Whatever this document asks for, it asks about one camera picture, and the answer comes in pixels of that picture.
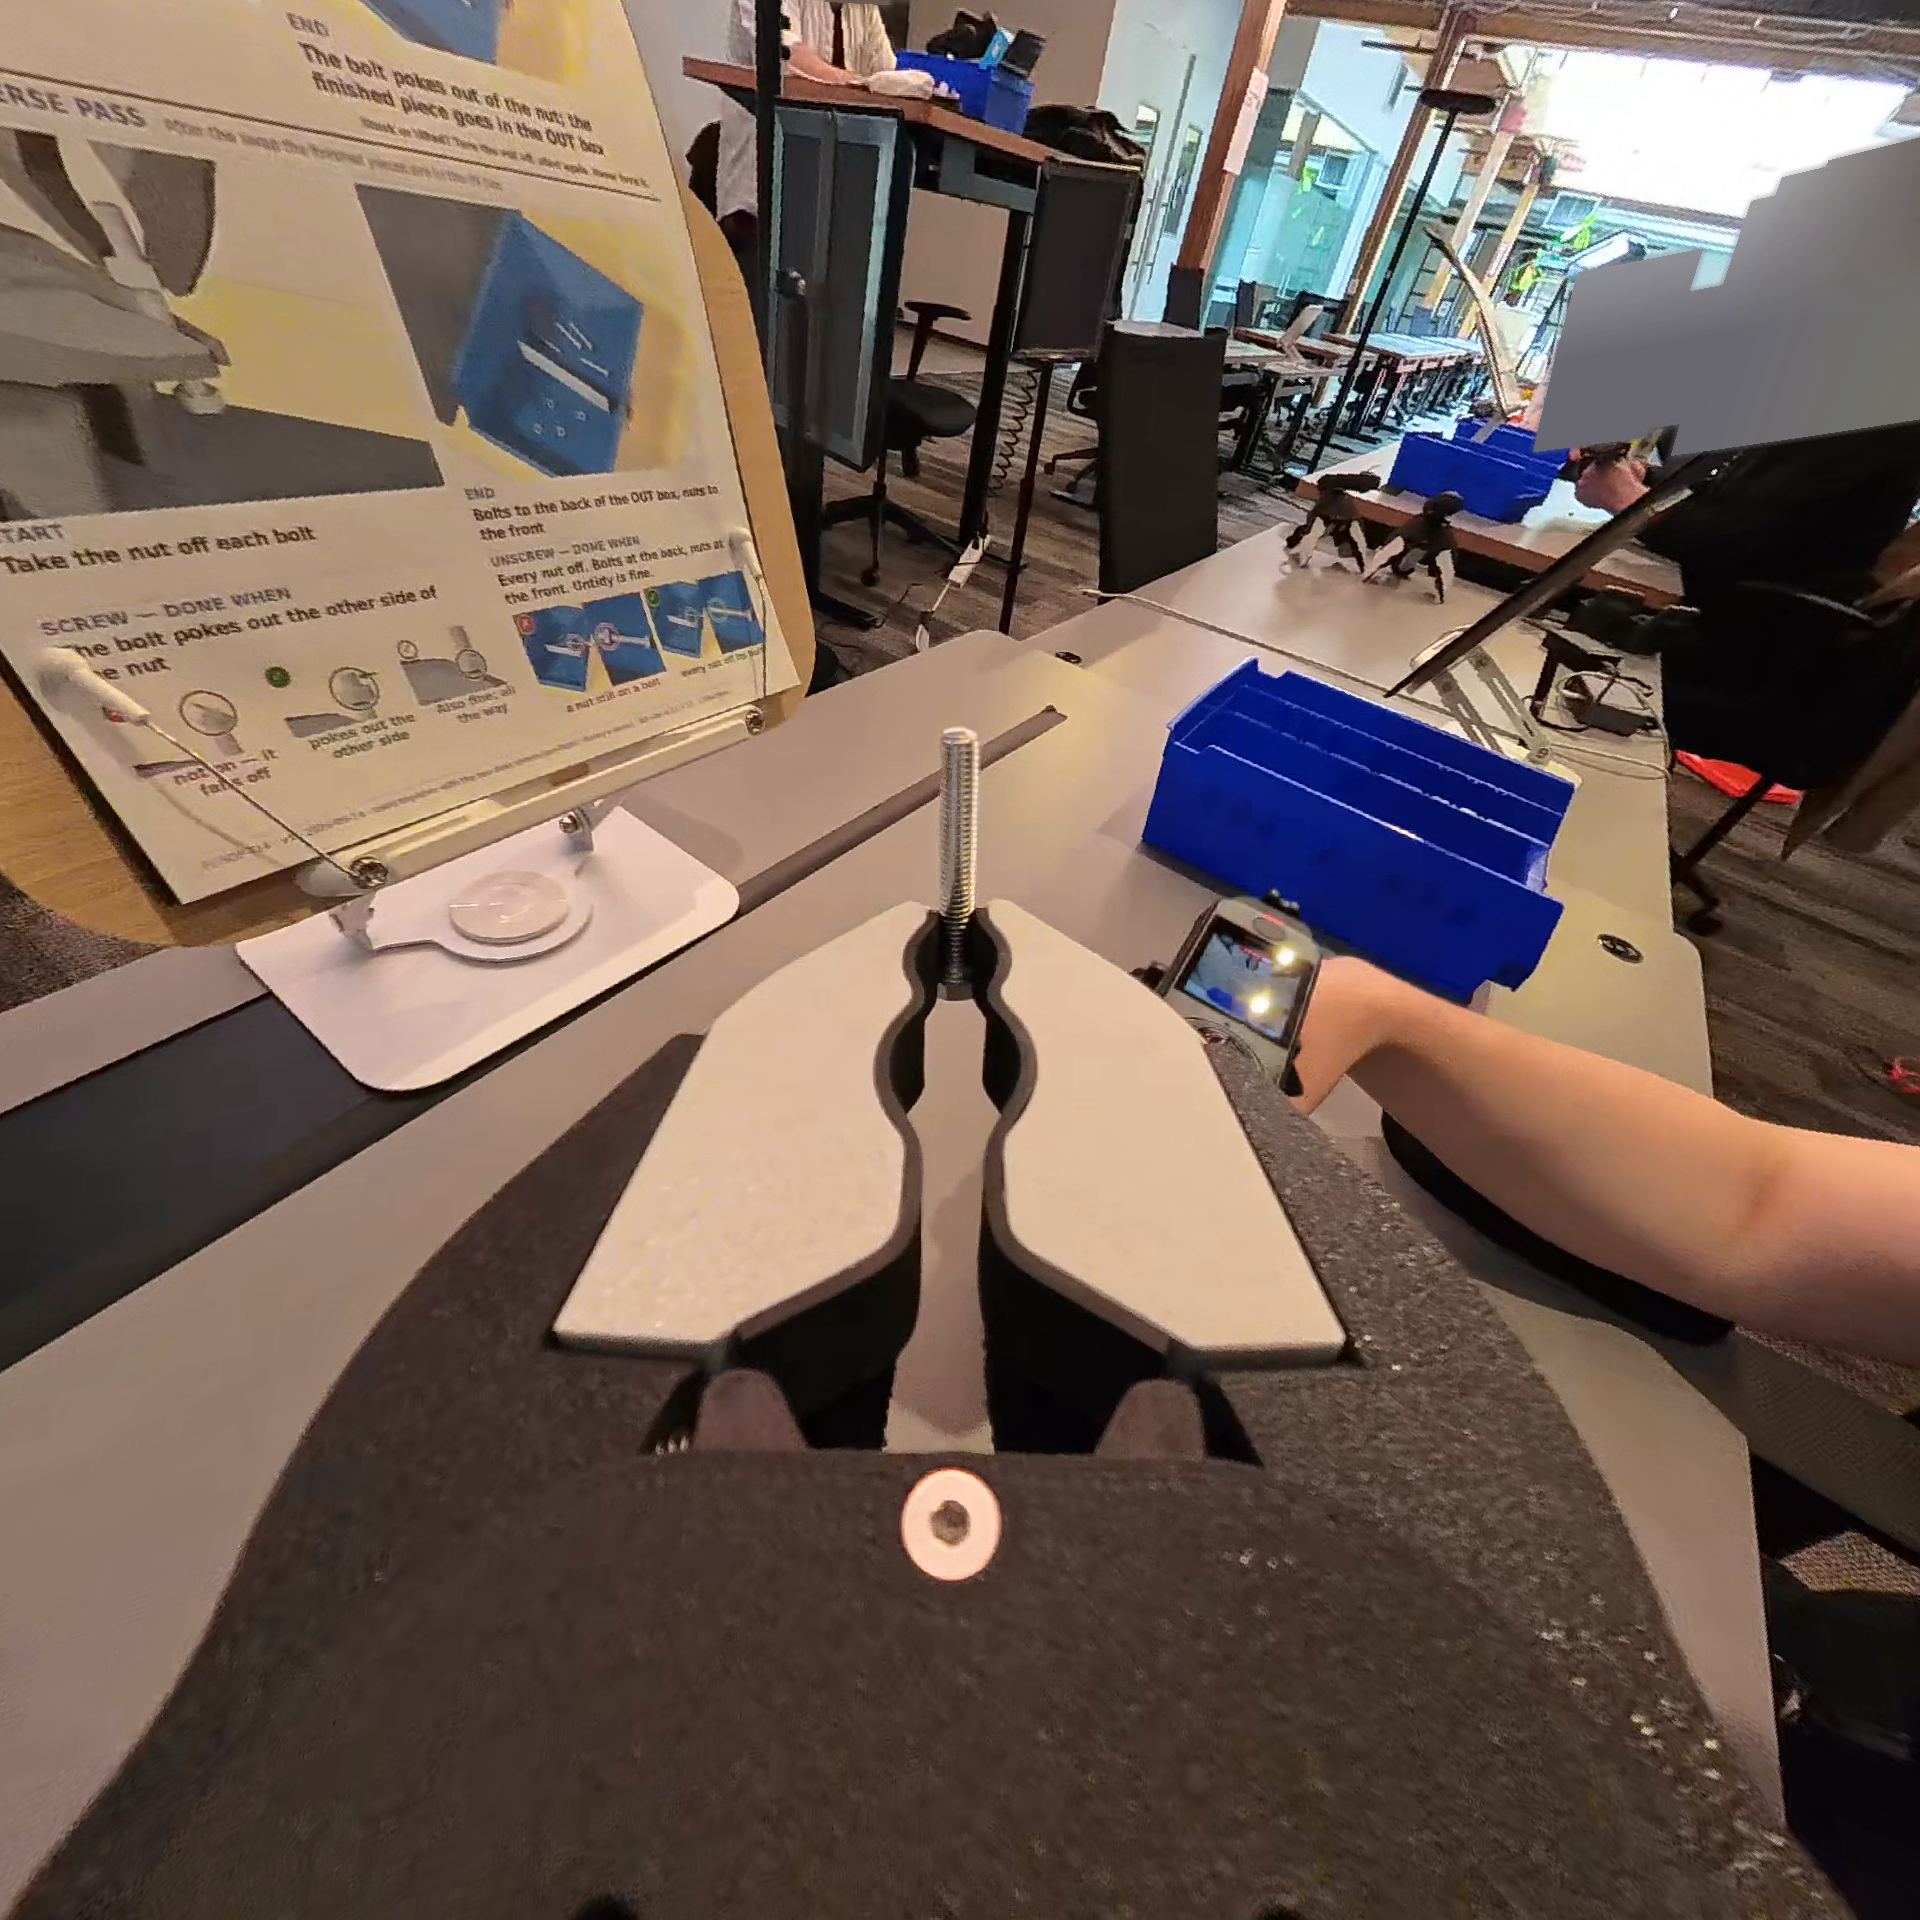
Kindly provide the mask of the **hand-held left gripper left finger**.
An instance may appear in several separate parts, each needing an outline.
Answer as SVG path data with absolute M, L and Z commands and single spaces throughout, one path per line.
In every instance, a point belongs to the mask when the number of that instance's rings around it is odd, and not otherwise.
M 933 911 L 892 904 L 735 998 L 699 1042 L 553 1340 L 775 1378 L 819 1447 L 883 1439 L 920 1312 Z

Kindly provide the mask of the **blue plastic bin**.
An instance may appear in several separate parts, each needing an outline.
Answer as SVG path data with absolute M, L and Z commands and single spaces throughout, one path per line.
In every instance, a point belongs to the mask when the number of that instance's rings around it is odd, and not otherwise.
M 1240 663 L 1172 717 L 1143 840 L 1472 1001 L 1521 990 L 1545 957 L 1574 790 L 1404 708 Z

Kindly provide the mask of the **silver bolt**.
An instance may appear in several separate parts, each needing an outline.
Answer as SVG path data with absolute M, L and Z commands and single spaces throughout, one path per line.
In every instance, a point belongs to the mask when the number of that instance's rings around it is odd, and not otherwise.
M 943 998 L 963 998 L 971 986 L 971 925 L 976 913 L 976 830 L 977 830 L 980 740 L 971 727 L 942 733 L 940 792 L 940 919 Z

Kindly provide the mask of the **person's right forearm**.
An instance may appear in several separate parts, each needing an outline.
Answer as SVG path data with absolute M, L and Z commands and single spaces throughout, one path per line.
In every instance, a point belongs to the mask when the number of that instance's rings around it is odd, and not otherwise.
M 1573 1255 L 1758 1334 L 1915 1366 L 1913 1143 L 1756 1119 L 1430 993 L 1349 1076 Z

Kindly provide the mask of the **grey desk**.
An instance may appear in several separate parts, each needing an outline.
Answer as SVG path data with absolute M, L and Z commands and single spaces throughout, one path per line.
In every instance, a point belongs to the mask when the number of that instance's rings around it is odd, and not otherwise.
M 745 911 L 448 1095 L 236 957 L 5 1015 L 5 1913 L 1831 1916 L 1521 1342 L 1216 1061 L 1345 1325 L 1097 1447 L 995 1447 L 976 911 L 1129 972 L 1158 725 L 998 640 L 637 790 Z M 919 1320 L 877 1447 L 553 1322 L 713 1021 L 933 911 Z

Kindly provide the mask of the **person's right hand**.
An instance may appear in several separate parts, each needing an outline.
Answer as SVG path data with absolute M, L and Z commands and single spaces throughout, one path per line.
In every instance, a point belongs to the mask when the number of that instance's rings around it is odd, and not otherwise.
M 1406 981 L 1353 954 L 1331 954 L 1319 966 L 1294 1050 L 1294 1106 L 1313 1113 L 1353 1066 L 1393 1042 L 1424 1002 L 1425 993 Z

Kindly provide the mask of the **black mesh wrist pad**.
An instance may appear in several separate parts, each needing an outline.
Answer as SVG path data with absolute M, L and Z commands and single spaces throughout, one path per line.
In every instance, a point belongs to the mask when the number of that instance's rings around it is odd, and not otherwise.
M 1681 1342 L 1686 1345 L 1712 1345 L 1724 1342 L 1734 1322 L 1703 1312 L 1688 1303 L 1645 1287 L 1616 1271 L 1573 1255 L 1552 1239 L 1535 1233 L 1511 1214 L 1502 1212 L 1483 1192 L 1464 1183 L 1446 1168 L 1417 1135 L 1391 1116 L 1383 1116 L 1383 1145 L 1389 1159 L 1406 1173 L 1440 1209 L 1472 1226 L 1478 1237 L 1521 1260 L 1549 1279 L 1573 1292 L 1640 1332 Z

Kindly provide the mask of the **black power adapter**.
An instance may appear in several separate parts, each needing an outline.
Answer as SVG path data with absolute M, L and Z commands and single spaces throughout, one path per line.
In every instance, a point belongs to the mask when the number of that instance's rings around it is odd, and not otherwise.
M 1657 733 L 1651 686 L 1625 661 L 1563 631 L 1543 633 L 1543 673 L 1528 710 L 1548 730 L 1633 737 Z

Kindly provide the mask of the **black tablet on stand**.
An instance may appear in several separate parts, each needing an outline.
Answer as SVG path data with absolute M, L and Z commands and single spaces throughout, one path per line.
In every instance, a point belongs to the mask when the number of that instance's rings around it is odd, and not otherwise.
M 1654 484 L 1628 509 L 1584 534 L 1567 553 L 1468 629 L 1417 653 L 1406 677 L 1388 688 L 1383 698 L 1417 706 L 1420 695 L 1429 689 L 1438 702 L 1435 710 L 1472 745 L 1548 777 L 1580 783 L 1580 769 L 1552 746 L 1552 733 L 1543 719 L 1553 666 L 1545 666 L 1545 689 L 1521 692 L 1494 653 L 1496 634 L 1553 607 L 1603 560 L 1636 541 L 1653 520 L 1737 469 L 1743 456 L 1743 448 L 1724 448 L 1695 453 L 1662 469 Z

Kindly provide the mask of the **row of office desks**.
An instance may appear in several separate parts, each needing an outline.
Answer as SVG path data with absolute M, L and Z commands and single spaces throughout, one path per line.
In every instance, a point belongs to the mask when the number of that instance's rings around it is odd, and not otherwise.
M 1369 450 L 1420 421 L 1448 421 L 1492 389 L 1478 335 L 1440 338 L 1383 332 L 1364 344 L 1345 335 L 1303 335 L 1233 326 L 1230 375 L 1252 375 L 1259 394 L 1244 471 L 1310 471 L 1325 448 Z

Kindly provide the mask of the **black floor lamp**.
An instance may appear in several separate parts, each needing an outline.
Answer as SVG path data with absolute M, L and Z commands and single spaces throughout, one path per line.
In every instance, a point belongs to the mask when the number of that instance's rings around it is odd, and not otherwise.
M 1441 164 L 1455 124 L 1464 117 L 1469 120 L 1480 120 L 1486 117 L 1496 117 L 1503 105 L 1502 93 L 1486 93 L 1486 92 L 1469 92 L 1460 86 L 1424 86 L 1420 93 L 1420 112 L 1415 113 L 1415 124 L 1408 125 L 1408 133 L 1424 133 L 1425 125 L 1438 113 L 1438 133 L 1433 136 L 1430 150 L 1425 154 L 1424 174 L 1412 189 L 1411 205 L 1406 209 L 1406 218 L 1398 223 L 1398 232 L 1393 238 L 1393 247 L 1384 257 L 1381 272 L 1373 266 L 1364 266 L 1359 272 L 1357 290 L 1363 294 L 1371 294 L 1359 316 L 1359 329 L 1353 340 L 1353 349 L 1349 364 L 1341 370 L 1341 380 L 1336 392 L 1328 407 L 1328 416 L 1324 421 L 1320 436 L 1312 453 L 1312 464 L 1319 466 L 1328 456 L 1331 441 L 1335 438 L 1336 430 L 1341 428 L 1343 414 L 1353 404 L 1356 383 L 1359 370 L 1364 368 L 1366 353 L 1373 342 L 1373 333 L 1377 329 L 1381 316 L 1384 311 L 1388 293 L 1391 279 L 1398 272 L 1401 257 L 1408 252 L 1411 236 L 1415 232 L 1429 189 L 1433 186 L 1435 174 Z

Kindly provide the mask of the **black monitor on floor stand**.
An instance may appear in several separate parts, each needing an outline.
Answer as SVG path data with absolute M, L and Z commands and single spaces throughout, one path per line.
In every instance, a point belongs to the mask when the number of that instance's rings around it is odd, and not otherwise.
M 766 376 L 783 486 L 814 610 L 879 618 L 820 586 L 824 461 L 867 471 L 883 450 L 915 153 L 903 117 L 779 102 L 766 247 Z

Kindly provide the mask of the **black bag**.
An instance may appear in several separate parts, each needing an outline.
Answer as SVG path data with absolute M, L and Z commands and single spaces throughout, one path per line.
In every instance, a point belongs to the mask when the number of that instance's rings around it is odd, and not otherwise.
M 1073 160 L 1144 168 L 1144 143 L 1113 112 L 1097 105 L 1040 102 L 1028 106 L 1023 136 Z

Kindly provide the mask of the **blue storage crate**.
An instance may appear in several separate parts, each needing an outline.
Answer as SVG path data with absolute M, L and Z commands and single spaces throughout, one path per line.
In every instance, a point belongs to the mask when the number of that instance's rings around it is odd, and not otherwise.
M 1033 105 L 1033 80 L 1005 64 L 897 49 L 896 69 L 933 78 L 948 106 L 987 128 L 1019 135 Z

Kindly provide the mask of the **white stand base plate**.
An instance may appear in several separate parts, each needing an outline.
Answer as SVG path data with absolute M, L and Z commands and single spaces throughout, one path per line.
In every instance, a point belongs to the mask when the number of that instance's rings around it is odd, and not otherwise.
M 437 1088 L 726 925 L 735 886 L 614 802 L 236 945 L 352 1081 Z

